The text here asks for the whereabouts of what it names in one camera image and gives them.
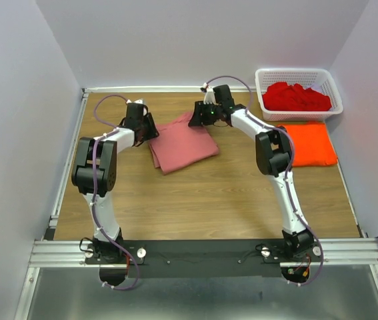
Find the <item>pink t-shirt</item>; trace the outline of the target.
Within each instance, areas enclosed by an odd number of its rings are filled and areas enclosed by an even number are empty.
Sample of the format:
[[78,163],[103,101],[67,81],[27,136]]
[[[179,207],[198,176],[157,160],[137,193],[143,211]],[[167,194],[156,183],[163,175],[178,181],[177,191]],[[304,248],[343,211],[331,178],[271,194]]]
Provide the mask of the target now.
[[219,154],[219,147],[204,127],[190,127],[188,111],[170,123],[159,124],[159,136],[149,141],[156,168],[164,175]]

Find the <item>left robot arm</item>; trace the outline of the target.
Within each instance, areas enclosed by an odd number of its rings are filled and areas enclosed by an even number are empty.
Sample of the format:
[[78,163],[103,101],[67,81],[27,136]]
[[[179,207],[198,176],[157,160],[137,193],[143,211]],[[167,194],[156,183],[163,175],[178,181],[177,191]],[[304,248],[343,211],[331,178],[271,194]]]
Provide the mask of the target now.
[[131,254],[123,247],[111,192],[117,180],[117,156],[159,136],[144,100],[128,101],[126,114],[117,126],[101,136],[78,141],[71,182],[86,200],[94,225],[91,254],[100,254],[108,263]]

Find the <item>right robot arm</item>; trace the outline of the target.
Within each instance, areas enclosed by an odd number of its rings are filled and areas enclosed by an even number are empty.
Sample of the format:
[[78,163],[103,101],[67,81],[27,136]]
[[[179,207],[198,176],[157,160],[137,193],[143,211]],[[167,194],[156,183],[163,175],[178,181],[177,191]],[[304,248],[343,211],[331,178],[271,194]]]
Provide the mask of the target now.
[[297,261],[312,248],[315,238],[302,212],[293,182],[293,141],[282,127],[275,127],[254,116],[248,108],[237,104],[228,85],[211,88],[204,83],[202,101],[195,102],[190,127],[204,127],[223,121],[255,142],[258,170],[266,176],[274,190],[283,221],[283,256]]

